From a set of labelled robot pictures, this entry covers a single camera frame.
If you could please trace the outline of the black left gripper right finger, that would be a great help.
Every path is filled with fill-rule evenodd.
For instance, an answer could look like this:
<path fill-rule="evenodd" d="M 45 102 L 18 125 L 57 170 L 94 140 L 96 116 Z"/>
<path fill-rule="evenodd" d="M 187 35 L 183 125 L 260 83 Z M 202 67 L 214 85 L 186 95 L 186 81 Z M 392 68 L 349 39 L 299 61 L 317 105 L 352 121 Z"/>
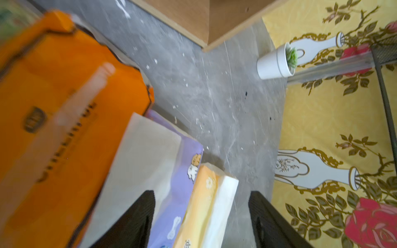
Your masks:
<path fill-rule="evenodd" d="M 259 191 L 251 192 L 248 206 L 258 248 L 312 247 Z"/>

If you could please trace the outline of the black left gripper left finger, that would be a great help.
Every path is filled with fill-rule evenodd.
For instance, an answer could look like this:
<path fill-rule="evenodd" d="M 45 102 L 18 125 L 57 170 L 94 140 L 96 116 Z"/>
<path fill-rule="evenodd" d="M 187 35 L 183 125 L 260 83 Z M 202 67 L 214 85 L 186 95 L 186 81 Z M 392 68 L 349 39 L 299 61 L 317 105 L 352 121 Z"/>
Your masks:
<path fill-rule="evenodd" d="M 146 248 L 155 206 L 154 191 L 145 191 L 92 247 Z"/>

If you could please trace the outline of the orange tissue pack bottom shelf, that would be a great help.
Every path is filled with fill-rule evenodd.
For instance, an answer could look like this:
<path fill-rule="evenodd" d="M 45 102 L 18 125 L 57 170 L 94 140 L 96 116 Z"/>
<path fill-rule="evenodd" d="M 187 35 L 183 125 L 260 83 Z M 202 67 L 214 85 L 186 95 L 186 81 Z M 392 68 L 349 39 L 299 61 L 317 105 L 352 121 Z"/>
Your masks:
<path fill-rule="evenodd" d="M 173 247 L 220 248 L 238 184 L 222 169 L 202 164 Z"/>

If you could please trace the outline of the purple tissue pack bottom shelf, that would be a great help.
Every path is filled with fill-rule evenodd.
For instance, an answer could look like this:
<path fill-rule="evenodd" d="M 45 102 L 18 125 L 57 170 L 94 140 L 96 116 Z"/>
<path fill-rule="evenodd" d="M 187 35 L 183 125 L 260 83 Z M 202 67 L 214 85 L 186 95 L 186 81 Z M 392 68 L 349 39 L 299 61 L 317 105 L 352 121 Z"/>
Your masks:
<path fill-rule="evenodd" d="M 133 114 L 80 247 L 90 248 L 145 192 L 155 193 L 147 248 L 171 248 L 187 211 L 203 146 L 153 110 Z"/>

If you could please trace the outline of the orange white tissue box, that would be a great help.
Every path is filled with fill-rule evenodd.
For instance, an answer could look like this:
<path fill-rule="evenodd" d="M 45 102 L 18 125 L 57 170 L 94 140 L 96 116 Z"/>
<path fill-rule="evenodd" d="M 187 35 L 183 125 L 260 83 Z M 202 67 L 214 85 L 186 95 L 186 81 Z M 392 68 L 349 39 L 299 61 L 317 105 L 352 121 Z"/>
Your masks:
<path fill-rule="evenodd" d="M 52 11 L 1 47 L 1 247 L 81 240 L 130 118 L 154 90 Z"/>

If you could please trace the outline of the yellow floral tissue pack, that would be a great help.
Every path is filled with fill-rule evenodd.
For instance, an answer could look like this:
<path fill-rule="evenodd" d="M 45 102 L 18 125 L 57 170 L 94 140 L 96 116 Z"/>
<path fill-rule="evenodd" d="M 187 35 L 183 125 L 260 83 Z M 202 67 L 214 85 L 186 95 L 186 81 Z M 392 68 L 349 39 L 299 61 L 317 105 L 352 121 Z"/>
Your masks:
<path fill-rule="evenodd" d="M 1 44 L 33 25 L 42 11 L 30 1 L 1 1 Z"/>

